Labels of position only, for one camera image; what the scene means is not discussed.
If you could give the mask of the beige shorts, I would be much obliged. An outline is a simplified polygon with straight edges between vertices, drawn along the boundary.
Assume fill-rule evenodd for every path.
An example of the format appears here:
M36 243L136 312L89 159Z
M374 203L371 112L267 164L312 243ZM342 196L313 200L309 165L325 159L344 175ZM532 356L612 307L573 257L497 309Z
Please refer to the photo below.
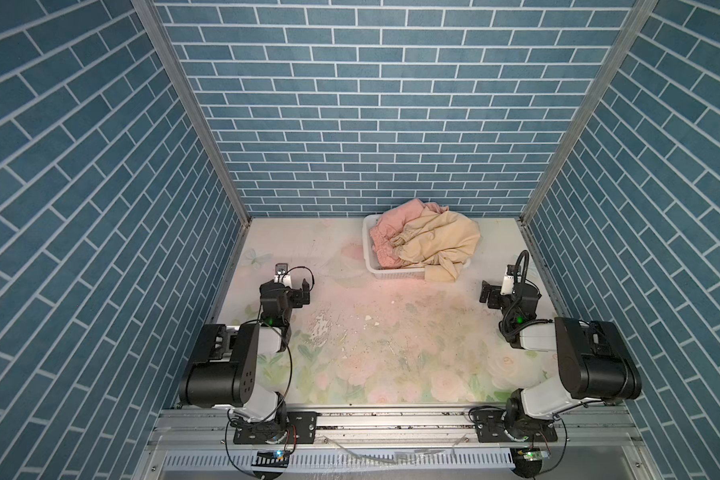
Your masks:
M465 215L424 212L390 240L405 267L423 268L428 282L454 282L481 240L478 224Z

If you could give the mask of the white plastic basket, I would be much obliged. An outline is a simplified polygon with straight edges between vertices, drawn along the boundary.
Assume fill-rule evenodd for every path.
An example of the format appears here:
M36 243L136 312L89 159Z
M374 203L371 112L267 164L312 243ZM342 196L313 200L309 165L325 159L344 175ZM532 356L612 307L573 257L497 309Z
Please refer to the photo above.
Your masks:
M412 268L405 267L403 264L402 268L397 269L383 269L377 259L376 253L373 250L373 242L370 237L369 230L376 224L379 219L379 215L372 215L364 220L363 224L363 249L366 267L369 271L379 280L389 280L394 278L424 278L423 268Z

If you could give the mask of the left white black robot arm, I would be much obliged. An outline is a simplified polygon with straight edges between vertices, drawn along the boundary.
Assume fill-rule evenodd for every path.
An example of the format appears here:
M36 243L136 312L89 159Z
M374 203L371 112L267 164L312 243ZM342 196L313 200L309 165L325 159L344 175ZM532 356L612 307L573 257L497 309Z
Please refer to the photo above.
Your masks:
M258 356L290 351L291 317L308 305L314 282L298 288L282 274L259 287L257 316L238 326L221 323L201 328L179 382L183 405L224 409L247 425L286 423L286 393L256 383Z

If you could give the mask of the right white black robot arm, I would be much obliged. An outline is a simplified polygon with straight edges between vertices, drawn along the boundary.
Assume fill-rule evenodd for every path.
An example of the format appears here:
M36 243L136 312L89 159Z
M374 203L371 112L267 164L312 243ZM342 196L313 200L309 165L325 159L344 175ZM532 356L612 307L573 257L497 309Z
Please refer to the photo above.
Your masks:
M543 319L533 283L481 285L479 301L502 313L498 327L510 347L553 353L557 373L513 391L505 406L475 408L469 417L481 443L557 439L554 424L578 407L635 399L642 379L618 329L609 322L568 317Z

